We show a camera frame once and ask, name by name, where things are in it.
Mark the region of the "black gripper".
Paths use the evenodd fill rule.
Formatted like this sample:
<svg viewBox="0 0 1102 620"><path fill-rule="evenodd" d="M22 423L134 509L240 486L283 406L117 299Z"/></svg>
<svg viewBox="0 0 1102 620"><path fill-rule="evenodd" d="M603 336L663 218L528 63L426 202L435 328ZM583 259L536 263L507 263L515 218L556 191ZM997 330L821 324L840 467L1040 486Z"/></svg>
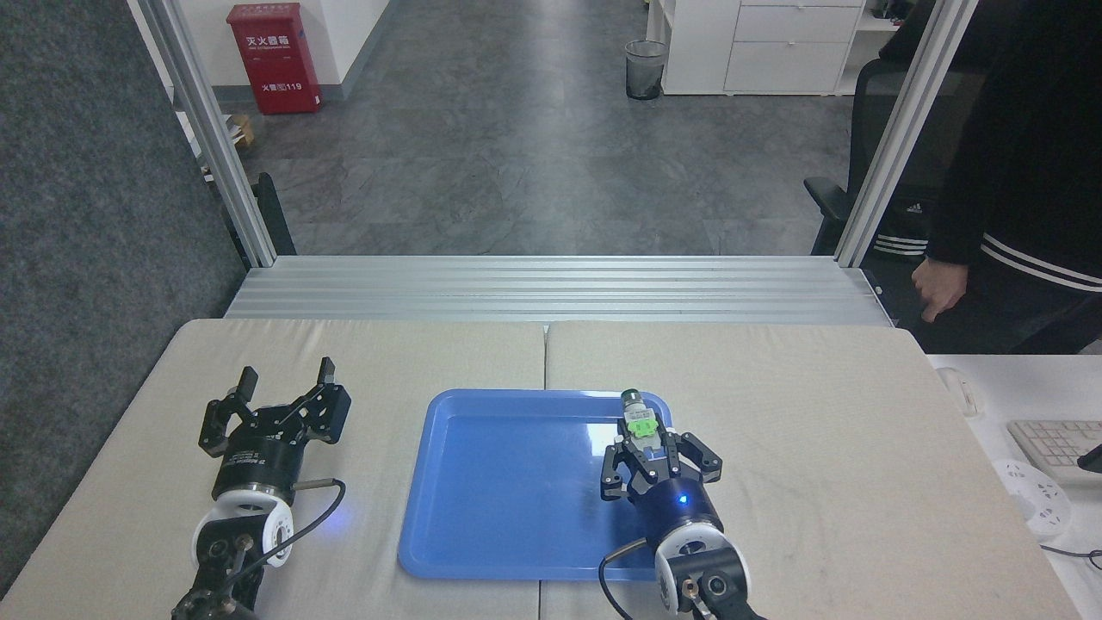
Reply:
<svg viewBox="0 0 1102 620"><path fill-rule="evenodd" d="M723 532L703 486L720 479L721 458L692 432L662 431L659 435L665 447L659 481L653 483L653 468L645 452L630 438L617 435L604 454L601 499L629 499L641 518L647 542L662 542L689 523L705 523Z"/></svg>
<svg viewBox="0 0 1102 620"><path fill-rule="evenodd" d="M248 407L258 373L245 366L237 387L222 400L210 400L201 425L198 446L209 456L223 456L212 498L231 490L258 490L293 504L300 465L307 440L338 443L352 405L345 387L335 383L336 365L328 356L320 361L318 384L306 394L279 406ZM228 440L227 425L237 415L255 421L260 436Z"/></svg>

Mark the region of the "person's hand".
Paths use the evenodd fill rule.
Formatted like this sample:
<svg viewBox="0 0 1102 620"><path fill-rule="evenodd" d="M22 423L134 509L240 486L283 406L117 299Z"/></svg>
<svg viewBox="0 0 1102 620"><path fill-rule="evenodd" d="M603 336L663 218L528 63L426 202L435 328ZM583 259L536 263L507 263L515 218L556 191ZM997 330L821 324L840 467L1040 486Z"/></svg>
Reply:
<svg viewBox="0 0 1102 620"><path fill-rule="evenodd" d="M912 272L912 285L921 301L921 320L933 323L938 315L951 311L966 293L969 267L939 262L926 257Z"/></svg>

